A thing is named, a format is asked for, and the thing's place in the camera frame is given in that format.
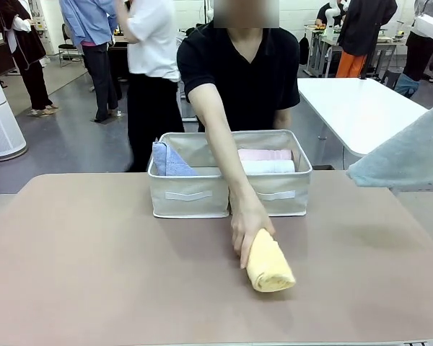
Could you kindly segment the person right hand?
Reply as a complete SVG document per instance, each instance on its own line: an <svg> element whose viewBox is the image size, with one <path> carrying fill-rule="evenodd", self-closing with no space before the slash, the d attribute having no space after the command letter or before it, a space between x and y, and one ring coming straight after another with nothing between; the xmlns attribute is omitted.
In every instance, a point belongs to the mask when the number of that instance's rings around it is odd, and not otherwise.
<svg viewBox="0 0 433 346"><path fill-rule="evenodd" d="M240 258L240 268L245 269L253 241L261 229L275 234L266 209L260 203L237 206L232 213L232 245Z"/></svg>

